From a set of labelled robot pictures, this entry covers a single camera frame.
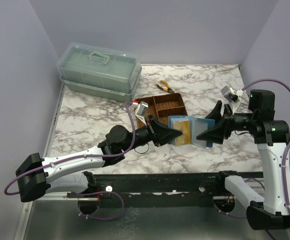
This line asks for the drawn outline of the yellow handled pliers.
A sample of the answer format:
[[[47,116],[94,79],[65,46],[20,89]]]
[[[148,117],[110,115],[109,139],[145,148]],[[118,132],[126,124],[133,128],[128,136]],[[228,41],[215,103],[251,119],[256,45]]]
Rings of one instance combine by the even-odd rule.
[[[156,87],[157,87],[158,89],[160,89],[161,91],[164,91],[164,92],[166,92],[166,93],[169,93],[169,94],[173,94],[173,93],[175,93],[175,92],[173,91],[173,89],[169,86],[169,84],[168,84],[166,81],[164,81],[164,80],[160,80],[160,83],[163,84],[164,86],[161,86],[159,83],[157,83],[157,84],[156,84]]]

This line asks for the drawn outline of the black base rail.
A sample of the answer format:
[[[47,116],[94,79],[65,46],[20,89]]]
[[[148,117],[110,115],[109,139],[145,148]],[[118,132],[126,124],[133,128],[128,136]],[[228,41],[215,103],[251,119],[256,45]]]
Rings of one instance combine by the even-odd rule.
[[[83,193],[105,191],[107,186],[118,193],[125,207],[213,207],[214,197],[229,195],[224,179],[230,174],[244,179],[263,178],[256,172],[203,172],[164,174],[92,174],[86,172],[87,189]]]

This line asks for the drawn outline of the blue leather card holder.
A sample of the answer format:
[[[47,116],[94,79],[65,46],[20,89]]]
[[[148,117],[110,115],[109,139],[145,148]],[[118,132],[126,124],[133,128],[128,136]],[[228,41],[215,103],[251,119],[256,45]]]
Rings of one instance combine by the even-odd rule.
[[[207,142],[204,140],[197,140],[196,136],[203,133],[204,131],[215,126],[215,121],[213,119],[198,118],[193,116],[181,116],[172,115],[168,118],[168,127],[173,128],[173,122],[189,120],[190,123],[190,133],[191,133],[191,145],[201,147],[201,148],[211,148],[213,146],[212,142]]]

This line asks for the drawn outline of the green plastic storage box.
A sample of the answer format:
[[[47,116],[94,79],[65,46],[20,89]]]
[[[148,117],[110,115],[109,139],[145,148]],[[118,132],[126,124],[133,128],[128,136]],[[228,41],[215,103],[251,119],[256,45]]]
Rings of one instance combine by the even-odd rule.
[[[71,91],[119,102],[131,102],[142,66],[131,53],[71,43],[56,63],[59,78]]]

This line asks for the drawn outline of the gold credit card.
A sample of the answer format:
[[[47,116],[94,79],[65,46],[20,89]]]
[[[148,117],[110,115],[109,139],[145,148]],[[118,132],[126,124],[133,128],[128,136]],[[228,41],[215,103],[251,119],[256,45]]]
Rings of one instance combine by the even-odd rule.
[[[191,143],[191,128],[189,120],[174,121],[172,127],[182,132],[182,135],[173,140],[174,146],[183,146]]]

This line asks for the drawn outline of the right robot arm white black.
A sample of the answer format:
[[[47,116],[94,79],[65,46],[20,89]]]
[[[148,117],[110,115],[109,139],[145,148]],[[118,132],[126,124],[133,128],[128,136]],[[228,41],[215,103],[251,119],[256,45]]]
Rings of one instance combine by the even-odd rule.
[[[218,101],[207,116],[215,126],[196,136],[197,140],[222,144],[235,131],[247,131],[257,145],[265,185],[264,196],[254,191],[238,173],[223,173],[221,187],[246,209],[246,218],[253,230],[290,228],[290,129],[284,120],[275,120],[275,94],[270,90],[250,92],[249,113],[238,113],[243,91],[224,87],[222,95],[228,104]]]

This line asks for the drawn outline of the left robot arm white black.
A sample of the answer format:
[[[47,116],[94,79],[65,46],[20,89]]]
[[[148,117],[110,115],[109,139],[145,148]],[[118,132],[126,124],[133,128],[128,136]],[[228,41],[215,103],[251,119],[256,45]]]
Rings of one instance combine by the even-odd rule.
[[[104,141],[81,152],[61,157],[30,154],[15,172],[21,202],[35,201],[47,193],[82,193],[91,184],[87,179],[80,180],[75,173],[115,165],[130,150],[149,142],[161,147],[182,135],[180,130],[168,127],[152,115],[146,120],[145,126],[133,131],[115,125]]]

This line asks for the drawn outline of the brown woven divided basket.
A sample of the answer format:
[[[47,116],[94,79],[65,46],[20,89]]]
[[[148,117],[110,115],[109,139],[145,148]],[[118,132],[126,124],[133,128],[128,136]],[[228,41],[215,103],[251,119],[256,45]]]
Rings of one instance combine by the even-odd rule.
[[[180,93],[169,93],[136,98],[134,102],[144,102],[148,108],[144,111],[144,117],[153,116],[158,121],[167,125],[169,116],[187,116],[188,112]]]

